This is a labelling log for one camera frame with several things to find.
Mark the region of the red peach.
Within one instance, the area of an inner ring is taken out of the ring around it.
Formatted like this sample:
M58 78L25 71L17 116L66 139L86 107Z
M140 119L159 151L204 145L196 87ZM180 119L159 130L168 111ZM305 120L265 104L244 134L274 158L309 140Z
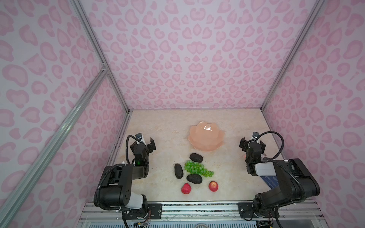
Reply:
M215 182L215 181L211 181L211 182L209 183L208 187L209 187L209 190L210 190L211 192L216 192L216 191L219 189L219 185L218 185L218 183L217 183L217 182Z

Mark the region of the dark avocado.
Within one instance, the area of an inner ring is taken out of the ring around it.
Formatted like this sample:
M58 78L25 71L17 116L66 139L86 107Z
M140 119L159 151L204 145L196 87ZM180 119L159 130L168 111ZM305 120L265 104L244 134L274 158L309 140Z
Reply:
M193 162L198 162L198 163L202 163L203 162L203 157L197 153L192 153L189 156L190 160L192 160Z
M201 184L202 183L202 177L198 174L189 174L186 177L187 181L193 183L193 184Z
M183 178L183 169L182 169L182 166L180 164L178 164L178 163L175 164L174 172L175 172L175 176L176 176L177 179Z

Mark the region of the dark avocado front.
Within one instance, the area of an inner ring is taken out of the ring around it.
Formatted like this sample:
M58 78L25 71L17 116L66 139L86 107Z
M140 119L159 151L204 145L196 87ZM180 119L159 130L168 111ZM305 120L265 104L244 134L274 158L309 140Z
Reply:
M202 177L198 174L189 174L186 177L187 181L193 183L193 184L201 184L202 183Z

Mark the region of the red strawberry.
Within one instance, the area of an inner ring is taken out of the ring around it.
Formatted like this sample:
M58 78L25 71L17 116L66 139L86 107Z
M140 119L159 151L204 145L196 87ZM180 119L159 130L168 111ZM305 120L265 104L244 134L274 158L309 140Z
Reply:
M192 187L191 187L191 185L190 184L188 184L188 183L185 183L184 185L183 185L183 187L181 188L181 192L183 193L183 194L190 194L190 192L192 191Z

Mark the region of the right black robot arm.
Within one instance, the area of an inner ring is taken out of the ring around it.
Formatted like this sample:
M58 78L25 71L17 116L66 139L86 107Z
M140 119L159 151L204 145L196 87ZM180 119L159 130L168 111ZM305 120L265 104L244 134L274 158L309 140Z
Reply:
M276 160L264 156L266 144L242 138L239 147L246 153L246 169L251 176L275 177L278 186L255 195L243 206L241 218L265 218L275 210L320 194L320 187L301 159Z

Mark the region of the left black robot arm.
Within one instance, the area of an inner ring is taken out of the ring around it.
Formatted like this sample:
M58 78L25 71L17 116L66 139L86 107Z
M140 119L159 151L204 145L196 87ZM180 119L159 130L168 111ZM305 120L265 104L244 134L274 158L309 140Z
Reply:
M145 218L148 212L146 196L132 192L132 181L144 179L149 173L149 155L156 150L153 139L146 144L141 137L130 148L135 156L134 163L119 163L107 166L98 183L94 205L105 211L123 211L137 218Z

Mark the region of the green grape bunch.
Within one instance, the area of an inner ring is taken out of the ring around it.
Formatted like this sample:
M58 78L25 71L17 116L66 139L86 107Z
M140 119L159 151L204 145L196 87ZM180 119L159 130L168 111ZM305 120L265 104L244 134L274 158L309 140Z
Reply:
M187 161L184 164L184 169L189 174L198 174L198 175L206 177L206 178L214 176L213 171L206 169L202 163L195 162L195 161Z

